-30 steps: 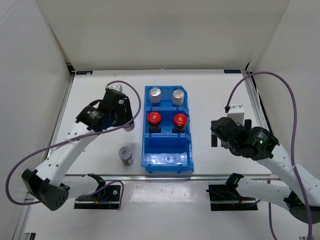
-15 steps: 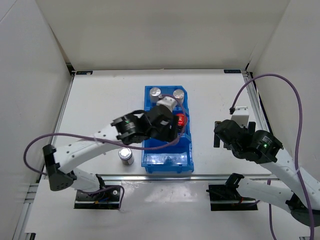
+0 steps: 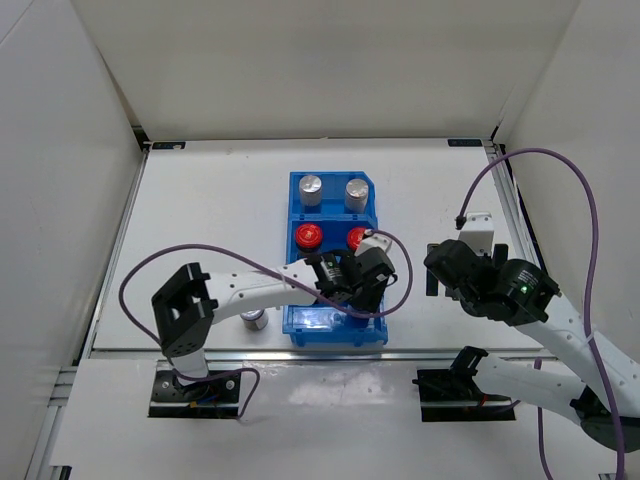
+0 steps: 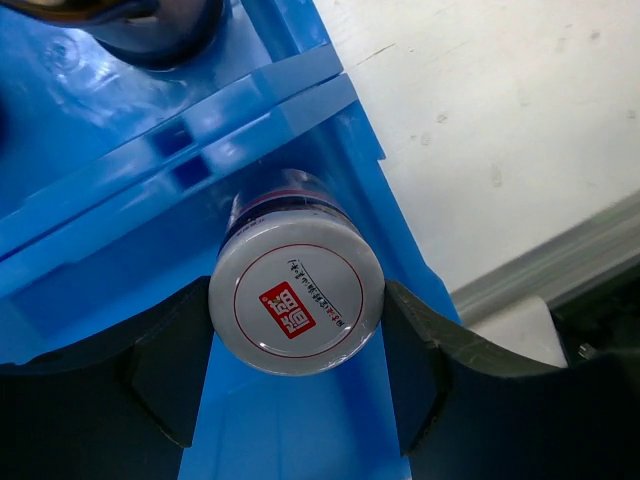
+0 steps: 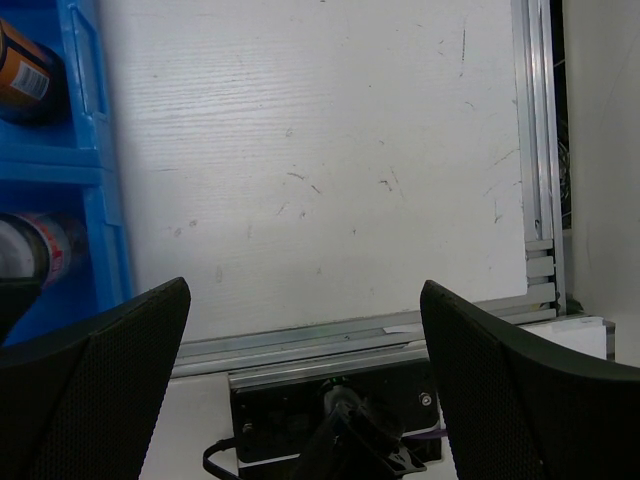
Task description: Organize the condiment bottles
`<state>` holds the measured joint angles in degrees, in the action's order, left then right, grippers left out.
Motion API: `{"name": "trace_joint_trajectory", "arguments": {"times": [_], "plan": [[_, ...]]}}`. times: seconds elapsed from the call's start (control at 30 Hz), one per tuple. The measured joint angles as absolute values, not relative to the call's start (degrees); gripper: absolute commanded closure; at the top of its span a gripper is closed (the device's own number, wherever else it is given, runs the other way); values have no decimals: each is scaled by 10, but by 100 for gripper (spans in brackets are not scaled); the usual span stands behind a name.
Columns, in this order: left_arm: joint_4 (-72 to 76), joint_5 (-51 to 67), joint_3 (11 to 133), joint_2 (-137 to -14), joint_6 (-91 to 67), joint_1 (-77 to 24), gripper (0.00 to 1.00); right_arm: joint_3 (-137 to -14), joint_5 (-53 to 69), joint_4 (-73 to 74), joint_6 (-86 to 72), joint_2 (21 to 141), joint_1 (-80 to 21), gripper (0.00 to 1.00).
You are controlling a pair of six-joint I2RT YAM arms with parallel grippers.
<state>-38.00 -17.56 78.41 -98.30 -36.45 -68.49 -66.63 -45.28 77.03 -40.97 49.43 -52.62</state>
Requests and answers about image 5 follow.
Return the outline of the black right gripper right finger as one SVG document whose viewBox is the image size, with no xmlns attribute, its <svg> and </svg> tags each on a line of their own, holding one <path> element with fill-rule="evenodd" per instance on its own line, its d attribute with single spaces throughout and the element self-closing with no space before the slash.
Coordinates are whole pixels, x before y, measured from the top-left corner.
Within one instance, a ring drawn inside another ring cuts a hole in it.
<svg viewBox="0 0 640 480">
<path fill-rule="evenodd" d="M 432 280 L 420 312 L 458 478 L 638 478 L 638 368 L 553 343 Z"/>
</svg>

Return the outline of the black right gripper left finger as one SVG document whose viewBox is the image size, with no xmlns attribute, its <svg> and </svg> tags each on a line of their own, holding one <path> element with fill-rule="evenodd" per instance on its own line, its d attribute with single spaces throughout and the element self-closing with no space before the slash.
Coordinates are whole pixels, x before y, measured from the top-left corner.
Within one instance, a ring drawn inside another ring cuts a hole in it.
<svg viewBox="0 0 640 480">
<path fill-rule="evenodd" d="M 3 347 L 2 478 L 138 478 L 190 303 L 189 286 L 177 277 Z"/>
</svg>

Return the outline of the red-lid sauce jar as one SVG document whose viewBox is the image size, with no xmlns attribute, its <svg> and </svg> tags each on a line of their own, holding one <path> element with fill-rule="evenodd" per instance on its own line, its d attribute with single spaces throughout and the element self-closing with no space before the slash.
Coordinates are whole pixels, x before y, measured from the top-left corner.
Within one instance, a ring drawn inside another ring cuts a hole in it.
<svg viewBox="0 0 640 480">
<path fill-rule="evenodd" d="M 84 224 L 64 213 L 1 214 L 1 278 L 29 278 L 42 288 L 81 267 L 89 254 Z"/>
<path fill-rule="evenodd" d="M 46 125 L 62 121 L 68 111 L 63 60 L 1 19 L 1 119 Z"/>
</svg>

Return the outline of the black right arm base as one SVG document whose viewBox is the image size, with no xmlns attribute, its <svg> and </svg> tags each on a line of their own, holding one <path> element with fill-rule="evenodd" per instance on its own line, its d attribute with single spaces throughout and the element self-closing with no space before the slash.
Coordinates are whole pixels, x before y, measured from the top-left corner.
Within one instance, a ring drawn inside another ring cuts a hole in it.
<svg viewBox="0 0 640 480">
<path fill-rule="evenodd" d="M 233 433 L 208 447 L 216 479 L 404 479 L 442 458 L 426 359 L 230 380 Z"/>
</svg>

